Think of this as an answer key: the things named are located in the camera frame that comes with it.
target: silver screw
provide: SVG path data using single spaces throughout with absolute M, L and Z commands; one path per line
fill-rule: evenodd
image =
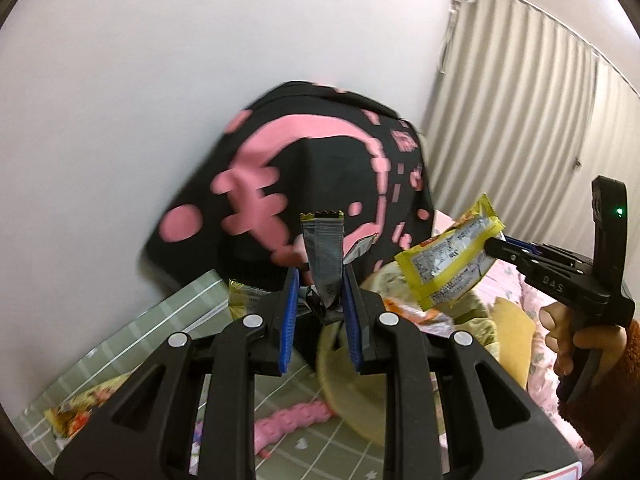
M 176 332 L 175 334 L 171 334 L 169 336 L 169 346 L 174 348 L 180 348 L 181 346 L 185 346 L 189 338 L 186 334 L 182 332 Z
M 456 332 L 453 335 L 453 341 L 461 346 L 469 346 L 474 341 L 474 338 L 469 332 Z
M 378 319 L 380 320 L 380 323 L 386 326 L 397 325 L 399 321 L 398 316 L 393 312 L 384 312 L 383 314 L 380 314 Z
M 262 324 L 262 316 L 249 314 L 248 316 L 244 316 L 242 324 L 247 328 L 258 328 Z

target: pink and black backpack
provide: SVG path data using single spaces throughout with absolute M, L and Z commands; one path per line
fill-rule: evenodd
M 214 269 L 280 290 L 304 269 L 300 213 L 344 212 L 344 251 L 379 233 L 359 281 L 431 235 L 433 203 L 414 128 L 352 92 L 288 82 L 228 124 L 169 204 L 145 251 L 174 286 Z

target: sleeve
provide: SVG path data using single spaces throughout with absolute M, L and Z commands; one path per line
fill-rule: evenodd
M 558 412 L 580 434 L 596 459 L 607 449 L 640 398 L 640 326 L 627 332 L 626 351 L 600 383 Z

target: white label with red border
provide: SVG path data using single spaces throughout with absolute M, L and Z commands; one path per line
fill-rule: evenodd
M 529 480 L 578 480 L 582 476 L 582 462 L 576 462 L 562 469 L 535 476 Z

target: black backpack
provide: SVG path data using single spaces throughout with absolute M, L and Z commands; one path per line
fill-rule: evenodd
M 360 282 L 431 236 L 433 203 L 411 124 L 364 96 L 288 82 L 233 118 L 145 252 L 174 286 L 214 269 L 279 290 L 287 267 L 305 268 L 300 213 L 322 210 L 344 212 L 345 252 L 380 234 L 353 263 Z

